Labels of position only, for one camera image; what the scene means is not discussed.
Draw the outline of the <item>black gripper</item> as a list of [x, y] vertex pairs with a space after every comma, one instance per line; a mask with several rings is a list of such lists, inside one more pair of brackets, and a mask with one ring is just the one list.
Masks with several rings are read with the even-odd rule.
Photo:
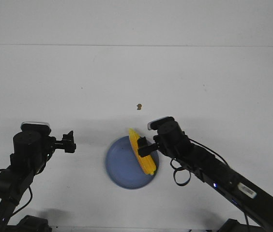
[[[188, 136], [181, 130], [177, 121], [169, 121], [158, 127], [158, 135], [155, 141], [158, 142], [161, 152], [173, 159], [180, 159], [192, 151], [192, 143]], [[156, 144], [147, 145], [146, 137], [139, 137], [137, 140], [138, 154], [144, 158], [158, 149]]]
[[[65, 153], [75, 153], [74, 131], [62, 136]], [[55, 137], [43, 136], [37, 131], [27, 130], [13, 137], [13, 169], [44, 169], [56, 149], [63, 148], [63, 142]]]

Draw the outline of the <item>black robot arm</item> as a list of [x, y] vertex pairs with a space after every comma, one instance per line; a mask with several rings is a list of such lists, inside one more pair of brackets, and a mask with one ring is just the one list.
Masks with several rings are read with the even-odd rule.
[[189, 138], [171, 116], [148, 123], [148, 129], [157, 132], [154, 142], [145, 137], [137, 140], [141, 157], [153, 151], [180, 164], [174, 171], [187, 170], [207, 183], [235, 207], [250, 217], [264, 231], [273, 232], [273, 196], [233, 170], [218, 154]]
[[22, 131], [13, 137], [14, 152], [10, 165], [0, 171], [0, 232], [50, 232], [47, 219], [26, 215], [17, 225], [9, 225], [16, 207], [36, 175], [46, 167], [56, 149], [74, 153], [74, 132], [70, 131], [58, 141], [47, 133]]

